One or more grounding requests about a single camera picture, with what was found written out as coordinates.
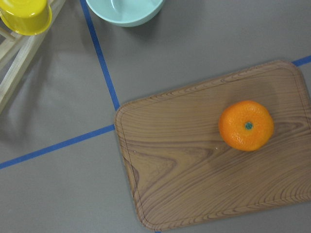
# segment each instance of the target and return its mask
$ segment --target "cutting board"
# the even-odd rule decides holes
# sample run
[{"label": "cutting board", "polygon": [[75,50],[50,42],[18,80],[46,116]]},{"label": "cutting board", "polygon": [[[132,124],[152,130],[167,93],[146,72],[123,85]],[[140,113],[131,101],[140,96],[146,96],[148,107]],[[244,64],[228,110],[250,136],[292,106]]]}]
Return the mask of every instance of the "cutting board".
[{"label": "cutting board", "polygon": [[[275,122],[254,152],[220,137],[241,100]],[[162,231],[311,200],[311,105],[300,71],[275,61],[122,106],[115,118],[140,222]]]}]

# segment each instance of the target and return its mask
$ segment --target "orange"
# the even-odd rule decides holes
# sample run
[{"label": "orange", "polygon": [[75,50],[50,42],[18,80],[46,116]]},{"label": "orange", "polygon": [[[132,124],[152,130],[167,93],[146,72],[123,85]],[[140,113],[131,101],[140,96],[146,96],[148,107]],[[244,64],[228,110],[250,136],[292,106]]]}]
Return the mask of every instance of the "orange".
[{"label": "orange", "polygon": [[229,146],[253,151],[268,142],[274,132],[274,123],[264,106],[245,100],[223,111],[218,128],[221,137]]}]

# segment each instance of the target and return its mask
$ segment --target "gray table surface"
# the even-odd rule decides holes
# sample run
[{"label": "gray table surface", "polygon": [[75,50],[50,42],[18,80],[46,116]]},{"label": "gray table surface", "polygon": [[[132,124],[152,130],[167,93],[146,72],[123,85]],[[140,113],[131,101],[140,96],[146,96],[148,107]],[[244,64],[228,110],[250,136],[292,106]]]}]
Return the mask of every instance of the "gray table surface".
[{"label": "gray table surface", "polygon": [[[113,128],[118,106],[272,60],[308,57],[310,25],[310,0],[167,0],[134,28],[103,21],[84,0],[67,0],[0,115],[0,232],[150,232],[132,203]],[[299,68],[310,91],[311,63]],[[305,202],[167,232],[310,229]]]}]

